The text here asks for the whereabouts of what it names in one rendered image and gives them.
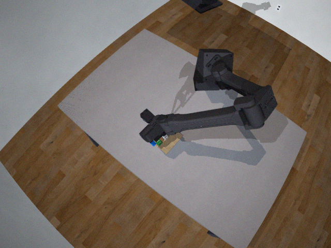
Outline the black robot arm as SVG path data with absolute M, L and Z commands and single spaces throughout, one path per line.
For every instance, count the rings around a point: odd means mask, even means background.
M 149 124 L 139 133 L 141 138 L 151 142 L 163 132 L 175 135 L 185 130 L 227 125 L 244 126 L 245 130 L 264 126 L 264 122 L 278 105 L 272 87 L 260 86 L 233 74 L 232 69 L 218 55 L 215 55 L 206 67 L 221 90 L 232 89 L 243 97 L 236 98 L 233 106 L 189 114 L 155 116 L 145 109 L 140 116 Z

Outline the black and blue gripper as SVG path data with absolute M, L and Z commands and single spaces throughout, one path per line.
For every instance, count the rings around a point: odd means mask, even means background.
M 156 136 L 156 137 L 154 138 L 154 141 L 157 142 L 162 136 L 165 136 L 165 135 L 166 135 L 166 133 L 163 132 L 160 136 L 159 136 L 159 135 Z M 151 143 L 153 146 L 155 146 L 157 143 L 155 143 L 154 141 L 152 140 L 152 141 L 149 142 L 149 143 Z

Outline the tan mat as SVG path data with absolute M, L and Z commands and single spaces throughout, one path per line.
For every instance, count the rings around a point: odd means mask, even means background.
M 161 137 L 160 140 L 162 141 L 162 144 L 160 146 L 156 144 L 156 146 L 167 154 L 182 137 L 183 136 L 179 133 L 176 133 L 175 135 L 168 135 L 166 140 Z

